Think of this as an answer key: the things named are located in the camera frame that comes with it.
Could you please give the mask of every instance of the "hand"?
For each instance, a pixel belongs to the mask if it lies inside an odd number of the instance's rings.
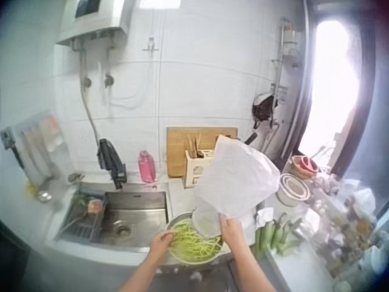
[[[167,230],[154,237],[151,241],[147,257],[154,263],[159,263],[173,240],[173,231]]]
[[[225,215],[220,214],[219,222],[221,236],[232,252],[246,246],[243,237],[242,224],[238,220],[227,218]]]

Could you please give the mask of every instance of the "water heater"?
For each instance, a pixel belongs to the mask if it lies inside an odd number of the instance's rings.
[[[103,37],[111,29],[127,33],[132,9],[133,0],[67,0],[57,43],[69,46],[71,39]]]

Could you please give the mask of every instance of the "black faucet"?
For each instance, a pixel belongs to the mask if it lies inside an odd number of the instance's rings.
[[[98,164],[101,169],[109,171],[117,190],[122,189],[122,183],[127,183],[126,164],[123,164],[115,147],[107,139],[98,142]]]

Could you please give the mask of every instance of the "dish rack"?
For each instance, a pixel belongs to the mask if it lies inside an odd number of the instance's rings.
[[[103,207],[98,214],[88,214],[90,200],[102,200]],[[74,197],[57,238],[77,243],[93,242],[100,234],[107,199],[104,193],[79,191]]]

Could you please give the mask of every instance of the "person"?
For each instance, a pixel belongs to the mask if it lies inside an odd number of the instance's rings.
[[[275,291],[244,242],[241,223],[225,216],[220,216],[219,220],[222,238],[235,258],[243,292]],[[146,259],[119,292],[146,292],[172,240],[172,231],[165,231],[154,238]]]

